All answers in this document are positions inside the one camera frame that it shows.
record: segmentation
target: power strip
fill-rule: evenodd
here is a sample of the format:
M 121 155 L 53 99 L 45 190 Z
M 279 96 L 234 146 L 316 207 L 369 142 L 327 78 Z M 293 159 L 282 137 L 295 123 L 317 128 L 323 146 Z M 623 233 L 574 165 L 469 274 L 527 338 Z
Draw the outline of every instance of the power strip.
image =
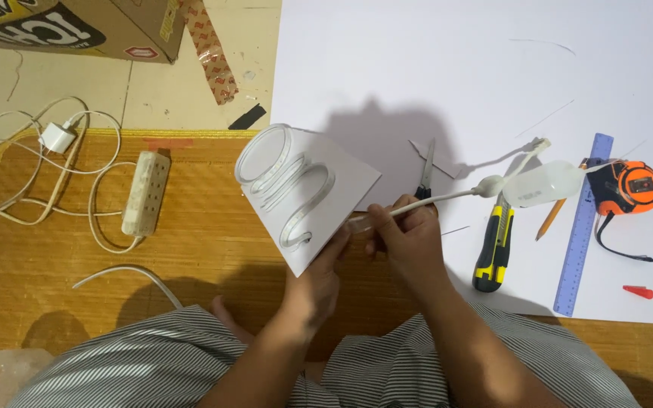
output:
M 122 232 L 148 236 L 155 232 L 170 159 L 155 152 L 140 152 L 128 204 L 122 212 Z

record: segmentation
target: led strip light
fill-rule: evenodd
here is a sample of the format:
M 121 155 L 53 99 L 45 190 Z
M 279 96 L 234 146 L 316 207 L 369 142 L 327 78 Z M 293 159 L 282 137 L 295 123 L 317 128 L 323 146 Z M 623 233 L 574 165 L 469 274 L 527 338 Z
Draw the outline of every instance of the led strip light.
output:
M 273 165 L 269 166 L 264 172 L 254 179 L 245 179 L 241 175 L 241 168 L 244 162 L 252 153 L 259 142 L 261 142 L 266 135 L 273 134 L 274 132 L 282 133 L 284 135 L 284 144 L 279 157 Z M 311 160 L 304 154 L 296 155 L 288 164 L 285 164 L 286 158 L 289 156 L 292 145 L 292 132 L 291 127 L 284 124 L 275 124 L 268 126 L 259 132 L 251 141 L 246 144 L 241 155 L 236 161 L 236 168 L 234 175 L 236 181 L 242 186 L 250 185 L 249 191 L 256 197 L 263 198 L 261 202 L 261 209 L 265 211 L 273 210 L 288 194 L 291 192 L 298 181 L 306 174 L 311 172 L 326 172 L 326 180 L 322 184 L 316 194 L 313 195 L 307 202 L 305 202 L 299 209 L 292 214 L 288 221 L 284 224 L 281 234 L 279 235 L 279 245 L 287 250 L 296 250 L 301 243 L 306 243 L 311 239 L 311 232 L 305 232 L 295 238 L 291 235 L 299 225 L 299 223 L 306 217 L 309 211 L 313 210 L 319 203 L 330 193 L 331 188 L 334 187 L 336 176 L 334 173 L 322 162 L 312 163 Z

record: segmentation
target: red cap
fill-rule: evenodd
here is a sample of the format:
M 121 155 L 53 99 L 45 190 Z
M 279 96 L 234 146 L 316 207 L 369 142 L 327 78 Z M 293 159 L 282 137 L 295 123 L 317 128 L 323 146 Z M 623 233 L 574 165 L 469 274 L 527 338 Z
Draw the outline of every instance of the red cap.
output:
M 628 284 L 625 284 L 623 287 L 624 291 L 632 292 L 633 294 L 639 295 L 642 298 L 653 299 L 653 291 L 651 289 L 647 289 L 646 286 L 629 286 Z

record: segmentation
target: ruler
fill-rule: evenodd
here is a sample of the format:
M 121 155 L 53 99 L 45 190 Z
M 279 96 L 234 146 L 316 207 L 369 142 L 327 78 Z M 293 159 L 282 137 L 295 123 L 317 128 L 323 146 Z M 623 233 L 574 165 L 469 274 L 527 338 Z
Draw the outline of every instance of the ruler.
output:
M 612 136 L 597 133 L 594 136 L 594 146 L 591 148 L 587 167 L 601 164 L 609 160 L 611 147 L 614 143 Z M 583 264 L 588 252 L 588 243 L 593 235 L 594 220 L 596 219 L 596 204 L 594 193 L 588 179 L 583 180 L 583 187 L 578 198 L 576 216 L 573 219 L 571 236 L 568 240 L 566 258 L 561 269 L 561 279 L 558 281 L 554 311 L 565 316 L 573 316 L 573 307 L 576 305 L 578 285 L 581 283 Z

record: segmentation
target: yellow pencil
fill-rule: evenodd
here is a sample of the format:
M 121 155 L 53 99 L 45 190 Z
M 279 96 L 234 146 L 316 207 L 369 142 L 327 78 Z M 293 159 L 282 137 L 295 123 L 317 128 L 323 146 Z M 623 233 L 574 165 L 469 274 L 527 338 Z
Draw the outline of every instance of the yellow pencil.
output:
M 584 160 L 581 165 L 578 166 L 579 168 L 586 168 L 586 160 Z M 551 209 L 551 212 L 549 213 L 548 217 L 546 217 L 546 220 L 543 222 L 543 224 L 540 226 L 538 229 L 538 234 L 535 236 L 535 240 L 538 241 L 542 236 L 546 234 L 546 232 L 549 230 L 549 227 L 553 223 L 553 220 L 556 219 L 556 216 L 558 215 L 558 212 L 561 210 L 561 207 L 563 207 L 563 203 L 566 202 L 566 199 L 559 199 L 556 201 L 554 204 L 554 207 Z

